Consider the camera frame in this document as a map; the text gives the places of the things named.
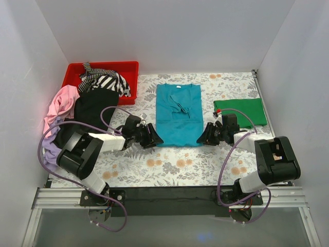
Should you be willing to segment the teal t shirt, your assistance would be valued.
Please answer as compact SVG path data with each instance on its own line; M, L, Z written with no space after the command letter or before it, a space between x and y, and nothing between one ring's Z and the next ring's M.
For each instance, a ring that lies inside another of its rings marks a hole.
M156 132L159 147L199 147L204 131L201 86L159 84L156 89Z

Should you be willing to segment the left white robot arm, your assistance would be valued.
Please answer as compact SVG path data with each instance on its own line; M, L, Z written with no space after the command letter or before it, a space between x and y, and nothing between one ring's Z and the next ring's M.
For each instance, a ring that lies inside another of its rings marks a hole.
M99 206L109 201L108 185L94 172L101 152L123 151L133 143L139 143L144 149L164 143L151 123L135 115L128 116L119 131L121 135L78 130L57 157L57 165L79 179L84 188L93 191L92 200Z

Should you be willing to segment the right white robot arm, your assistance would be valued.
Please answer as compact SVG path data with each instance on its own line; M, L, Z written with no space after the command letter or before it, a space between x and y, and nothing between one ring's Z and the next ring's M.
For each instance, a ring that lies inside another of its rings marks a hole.
M216 113L215 116L216 122L207 123L197 142L209 146L226 142L233 148L254 153L257 164L257 170L237 179L231 190L217 190L217 195L224 204L236 202L242 205L268 185L300 178L301 169L288 137L267 137L243 131L235 114Z

